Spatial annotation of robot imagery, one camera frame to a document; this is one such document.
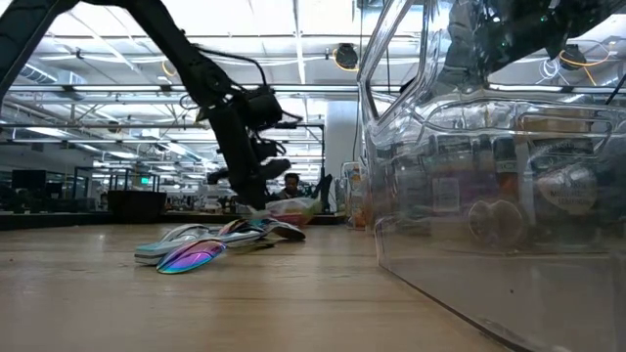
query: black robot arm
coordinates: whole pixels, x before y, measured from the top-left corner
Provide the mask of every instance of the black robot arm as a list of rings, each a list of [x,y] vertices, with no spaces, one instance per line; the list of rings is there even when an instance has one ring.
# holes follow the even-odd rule
[[[4,97],[53,20],[78,0],[14,0],[0,18],[0,97]],[[201,108],[197,121],[208,119],[228,166],[231,188],[257,209],[265,206],[266,180],[291,167],[286,159],[260,149],[255,131],[282,118],[282,109],[268,86],[248,91],[192,45],[160,0],[87,0],[129,12],[176,67],[190,97]]]

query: snack package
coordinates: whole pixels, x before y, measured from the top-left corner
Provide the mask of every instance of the snack package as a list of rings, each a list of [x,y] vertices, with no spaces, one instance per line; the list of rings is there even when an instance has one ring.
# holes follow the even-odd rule
[[[270,201],[266,205],[270,216],[295,226],[309,223],[315,214],[322,211],[322,203],[312,198],[291,198]]]

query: person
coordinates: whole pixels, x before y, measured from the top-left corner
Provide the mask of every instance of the person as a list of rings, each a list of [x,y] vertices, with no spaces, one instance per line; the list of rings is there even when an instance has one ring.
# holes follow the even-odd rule
[[[300,177],[296,173],[288,173],[285,175],[285,187],[278,193],[280,199],[289,199],[300,197],[298,191],[298,185],[300,183]]]

